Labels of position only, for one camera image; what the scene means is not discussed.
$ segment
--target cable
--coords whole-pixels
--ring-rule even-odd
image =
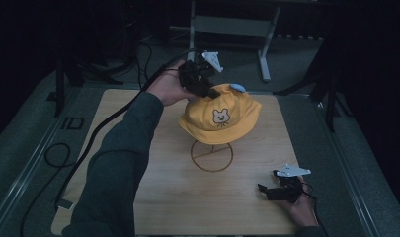
[[[61,165],[54,165],[48,161],[47,154],[53,147],[59,146],[59,145],[66,147],[67,154],[66,154],[66,158],[64,159],[64,161]],[[25,211],[25,214],[22,217],[21,226],[20,226],[20,236],[21,237],[24,237],[25,221],[27,220],[28,214],[30,213],[33,206],[35,205],[37,199],[45,191],[45,189],[48,187],[48,185],[54,180],[54,178],[58,175],[58,173],[60,173],[61,169],[74,165],[74,163],[67,164],[69,158],[70,158],[70,147],[66,143],[55,143],[55,144],[50,145],[48,148],[46,148],[46,150],[44,152],[44,159],[49,166],[57,168],[57,171],[51,176],[51,178],[48,180],[48,182],[45,183],[45,185],[42,187],[42,189],[39,191],[39,193],[36,195],[36,197],[34,197],[34,199],[31,201],[30,205],[28,206],[27,210]]]
[[[153,54],[153,51],[152,51],[151,47],[147,43],[141,42],[140,45],[147,47],[147,49],[149,50],[149,54],[148,54],[146,63],[144,64],[144,77],[146,78],[146,81],[147,81],[148,80],[147,65],[148,65],[148,63],[150,61],[150,58],[151,58],[151,55]]]
[[[138,61],[138,57],[135,57],[135,64],[137,65],[138,68],[138,75],[137,75],[137,82],[138,82],[138,88],[141,90],[141,69],[140,69],[140,62]]]
[[[314,210],[314,215],[316,217],[316,220],[319,223],[320,228],[322,228],[323,232],[325,233],[326,237],[329,237],[328,231],[326,230],[325,226],[323,225],[322,220],[320,219],[319,215],[317,214],[317,197],[311,194],[313,191],[313,187],[306,183],[301,183],[301,185],[306,185],[311,188],[310,192],[303,191],[302,193],[313,200],[313,210]]]
[[[197,48],[190,48],[186,51],[184,51],[183,53],[181,53],[178,56],[175,56],[173,58],[171,58],[166,64],[163,64],[151,77],[149,80],[147,80],[147,82],[144,84],[144,86],[140,89],[140,91],[137,93],[137,95],[135,95],[135,97],[125,106],[123,106],[121,109],[119,109],[118,111],[116,111],[115,113],[113,113],[111,116],[109,116],[108,118],[106,118],[105,120],[103,120],[92,132],[88,144],[85,148],[85,150],[83,151],[82,155],[80,156],[80,158],[77,160],[76,164],[73,166],[72,170],[70,171],[69,175],[67,176],[65,182],[63,183],[60,191],[57,194],[57,197],[55,199],[55,203],[58,203],[61,198],[64,195],[64,192],[67,188],[68,183],[70,182],[71,178],[73,177],[74,173],[77,171],[77,169],[79,168],[79,166],[82,164],[83,160],[86,158],[86,156],[88,155],[94,141],[95,141],[95,137],[98,135],[99,131],[109,122],[111,122],[112,120],[114,120],[115,118],[117,118],[119,115],[121,115],[122,113],[124,113],[125,111],[128,110],[128,108],[131,106],[131,104],[137,99],[137,97],[140,95],[141,92],[144,92],[147,90],[147,88],[154,82],[154,80],[156,80],[157,77],[159,77],[159,75],[166,70],[168,67],[170,67],[173,63],[175,63],[179,58],[181,58],[182,56],[184,56],[185,54],[188,54],[189,52],[192,51],[197,51],[197,52],[203,52],[203,50],[197,49]]]

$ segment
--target bear logo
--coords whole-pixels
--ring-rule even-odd
[[[223,109],[221,112],[218,110],[214,110],[214,122],[217,123],[217,127],[220,126],[225,126],[228,124],[228,121],[230,120],[230,115],[228,114],[227,109]]]

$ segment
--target dark green sleeve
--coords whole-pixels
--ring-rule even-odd
[[[141,93],[104,137],[63,236],[134,236],[133,202],[163,104]]]
[[[307,226],[299,229],[295,237],[326,237],[326,235],[319,226]]]

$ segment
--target wooden table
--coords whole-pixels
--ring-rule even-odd
[[[92,130],[125,105],[135,91],[107,90],[95,114]],[[134,202],[137,235],[260,235],[291,234],[296,226],[284,211],[262,195],[257,184],[277,187],[272,170],[298,165],[274,96],[253,95],[263,107],[255,128],[231,142],[232,164],[209,173],[191,160],[195,141],[179,126],[186,101],[165,108],[155,131],[150,163]],[[89,158],[117,118],[98,134],[88,158],[71,179],[64,199],[76,203],[86,182]],[[54,234],[69,224],[73,209],[59,208],[51,225]]]

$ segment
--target hand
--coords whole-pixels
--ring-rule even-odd
[[[146,92],[159,98],[165,107],[183,99],[194,99],[196,97],[193,93],[182,88],[179,83],[179,72],[177,70],[184,63],[185,61],[181,60],[171,67],[171,70],[164,71],[146,90]]]
[[[298,178],[301,183],[304,183],[301,177]],[[307,192],[307,185],[303,185],[303,189]],[[275,203],[285,209],[298,226],[319,226],[314,214],[312,200],[307,195],[302,194],[295,203],[290,203],[287,200],[276,200]]]

